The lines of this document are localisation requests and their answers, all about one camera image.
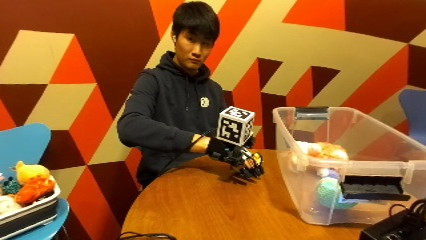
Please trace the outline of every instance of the geometric mural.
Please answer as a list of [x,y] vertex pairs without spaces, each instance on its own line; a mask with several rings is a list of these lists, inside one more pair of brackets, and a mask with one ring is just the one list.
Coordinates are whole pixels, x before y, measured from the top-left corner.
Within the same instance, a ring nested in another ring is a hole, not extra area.
[[[183,1],[12,2],[0,1],[0,130],[48,125],[41,164],[70,205],[68,234],[113,239],[141,157],[117,118],[140,71],[173,50]],[[282,106],[353,107],[407,133],[398,94],[426,89],[424,1],[206,2],[221,20],[206,65],[227,104],[255,112],[254,148],[275,147]]]

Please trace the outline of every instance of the black hair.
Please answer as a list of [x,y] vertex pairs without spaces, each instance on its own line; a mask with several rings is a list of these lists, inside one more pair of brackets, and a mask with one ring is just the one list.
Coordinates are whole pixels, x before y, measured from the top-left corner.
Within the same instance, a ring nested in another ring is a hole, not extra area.
[[215,41],[219,34],[219,21],[213,8],[205,2],[186,2],[175,8],[171,32],[178,36],[185,30]]

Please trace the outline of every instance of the hoodie logo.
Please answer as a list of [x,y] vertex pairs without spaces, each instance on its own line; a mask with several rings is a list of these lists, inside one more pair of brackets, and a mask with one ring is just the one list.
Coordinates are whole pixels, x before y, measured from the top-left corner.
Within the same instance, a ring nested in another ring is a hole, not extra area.
[[201,107],[207,107],[210,105],[210,101],[206,97],[199,98]]

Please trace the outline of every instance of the round table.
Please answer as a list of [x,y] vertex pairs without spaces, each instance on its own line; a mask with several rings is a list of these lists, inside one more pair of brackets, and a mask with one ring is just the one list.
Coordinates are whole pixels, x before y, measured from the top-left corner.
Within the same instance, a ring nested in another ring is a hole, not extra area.
[[170,170],[140,193],[122,232],[161,232],[187,239],[358,239],[366,227],[305,223],[281,177],[274,150],[263,157],[265,174],[239,179],[229,164],[197,158]]

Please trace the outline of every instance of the robotic hand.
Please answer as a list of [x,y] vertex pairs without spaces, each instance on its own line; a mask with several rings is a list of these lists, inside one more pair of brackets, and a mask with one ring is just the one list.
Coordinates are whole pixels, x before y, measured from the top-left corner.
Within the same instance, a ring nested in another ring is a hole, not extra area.
[[211,138],[206,153],[213,159],[229,163],[231,168],[239,172],[243,178],[258,178],[263,175],[263,159],[259,153],[251,154],[247,150],[253,145],[253,136],[250,136],[242,146],[233,145],[217,138]]

